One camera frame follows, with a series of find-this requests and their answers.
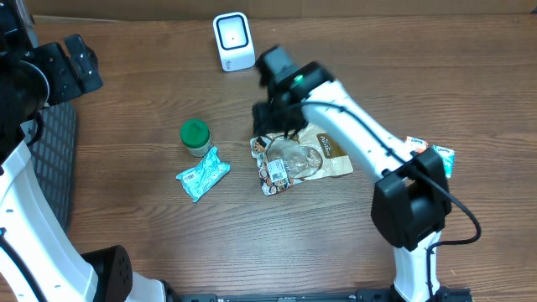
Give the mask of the teal Kleenex tissue pack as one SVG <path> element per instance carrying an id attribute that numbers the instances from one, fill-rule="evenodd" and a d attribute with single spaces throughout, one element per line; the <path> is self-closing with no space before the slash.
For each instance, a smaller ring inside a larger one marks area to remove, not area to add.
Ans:
<path id="1" fill-rule="evenodd" d="M 455 160 L 455 151 L 438 145 L 434 145 L 433 149 L 440 155 L 443 162 L 444 171 L 446 173 L 446 178 L 450 179 Z"/>

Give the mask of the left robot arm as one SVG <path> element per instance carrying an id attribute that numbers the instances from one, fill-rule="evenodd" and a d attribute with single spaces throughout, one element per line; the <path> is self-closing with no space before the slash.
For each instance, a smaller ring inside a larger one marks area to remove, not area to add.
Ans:
<path id="1" fill-rule="evenodd" d="M 37 45 L 22 1 L 1 3 L 1 273 L 20 301 L 171 301 L 164 282 L 135 273 L 116 245 L 78 253 L 41 190 L 22 123 L 103 85 L 78 34 Z"/>

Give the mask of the beige paper pouch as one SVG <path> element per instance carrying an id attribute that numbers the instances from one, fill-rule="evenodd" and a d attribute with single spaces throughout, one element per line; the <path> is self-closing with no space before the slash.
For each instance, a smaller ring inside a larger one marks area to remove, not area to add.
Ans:
<path id="1" fill-rule="evenodd" d="M 262 192 L 277 195 L 307 180 L 353 172 L 347 153 L 322 128 L 310 124 L 292 138 L 270 133 L 250 140 Z"/>

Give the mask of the teal snack packet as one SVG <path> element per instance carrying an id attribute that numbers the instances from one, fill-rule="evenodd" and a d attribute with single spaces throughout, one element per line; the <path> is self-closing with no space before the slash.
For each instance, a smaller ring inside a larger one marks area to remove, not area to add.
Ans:
<path id="1" fill-rule="evenodd" d="M 218 148 L 212 147 L 197 166 L 179 173 L 176 179 L 181 182 L 193 202 L 197 203 L 230 169 L 230 164 L 220 160 Z"/>

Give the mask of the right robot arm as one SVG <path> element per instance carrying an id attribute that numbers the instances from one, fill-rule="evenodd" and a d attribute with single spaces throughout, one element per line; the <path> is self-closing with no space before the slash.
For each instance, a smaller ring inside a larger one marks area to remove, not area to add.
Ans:
<path id="1" fill-rule="evenodd" d="M 316 61 L 298 66 L 280 46 L 255 63 L 268 99 L 253 106 L 257 135 L 288 139 L 309 124 L 327 132 L 371 180 L 373 224 L 393 247 L 394 301 L 439 301 L 435 246 L 451 213 L 442 159 L 419 153 L 368 115 L 343 84 Z"/>

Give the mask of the orange snack packet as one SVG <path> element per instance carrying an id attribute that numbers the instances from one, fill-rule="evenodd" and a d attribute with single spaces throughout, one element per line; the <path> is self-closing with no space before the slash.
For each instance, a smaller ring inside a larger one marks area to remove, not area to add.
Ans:
<path id="1" fill-rule="evenodd" d="M 410 136 L 406 137 L 405 143 L 418 153 L 426 151 L 426 149 L 429 147 L 429 144 L 425 140 Z"/>

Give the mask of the green capped bottle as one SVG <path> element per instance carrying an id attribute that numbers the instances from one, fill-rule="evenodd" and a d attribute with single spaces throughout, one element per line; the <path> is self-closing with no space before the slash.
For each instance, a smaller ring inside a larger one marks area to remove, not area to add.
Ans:
<path id="1" fill-rule="evenodd" d="M 194 157 L 204 157 L 213 146 L 207 124 L 199 119 L 188 120 L 181 126 L 180 139 Z"/>

